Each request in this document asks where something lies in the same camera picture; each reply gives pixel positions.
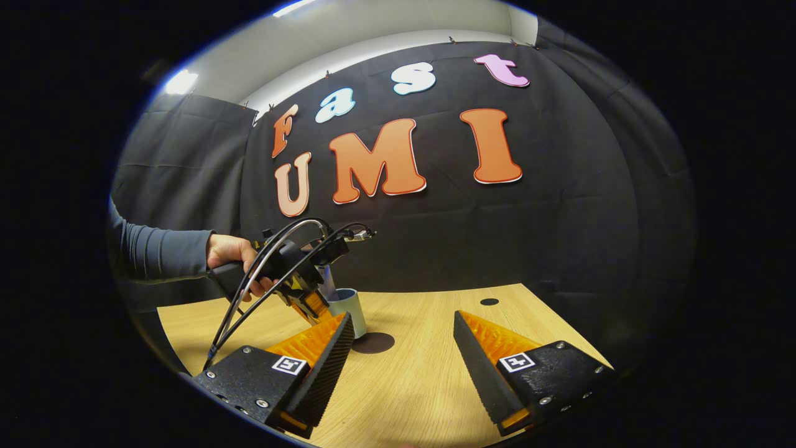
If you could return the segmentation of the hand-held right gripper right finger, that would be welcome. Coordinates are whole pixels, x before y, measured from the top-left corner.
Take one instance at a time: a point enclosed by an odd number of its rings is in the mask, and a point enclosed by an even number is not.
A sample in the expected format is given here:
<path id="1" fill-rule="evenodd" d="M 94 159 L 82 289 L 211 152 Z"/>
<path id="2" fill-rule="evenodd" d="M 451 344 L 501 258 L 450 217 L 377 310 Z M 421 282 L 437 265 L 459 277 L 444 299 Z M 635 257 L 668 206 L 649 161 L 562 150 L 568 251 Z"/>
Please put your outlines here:
<path id="1" fill-rule="evenodd" d="M 617 377 L 568 341 L 538 343 L 463 310 L 454 314 L 454 339 L 500 436 L 556 423 Z"/>

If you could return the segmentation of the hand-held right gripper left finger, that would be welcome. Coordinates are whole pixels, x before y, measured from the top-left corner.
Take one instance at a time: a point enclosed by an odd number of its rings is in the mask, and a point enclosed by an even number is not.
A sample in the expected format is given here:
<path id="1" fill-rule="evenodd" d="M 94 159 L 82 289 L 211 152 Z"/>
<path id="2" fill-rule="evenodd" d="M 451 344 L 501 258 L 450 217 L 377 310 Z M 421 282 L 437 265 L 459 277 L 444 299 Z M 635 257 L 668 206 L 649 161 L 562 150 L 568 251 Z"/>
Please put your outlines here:
<path id="1" fill-rule="evenodd" d="M 242 346 L 192 377 L 199 392 L 276 431 L 310 437 L 354 341 L 349 312 L 265 350 Z"/>

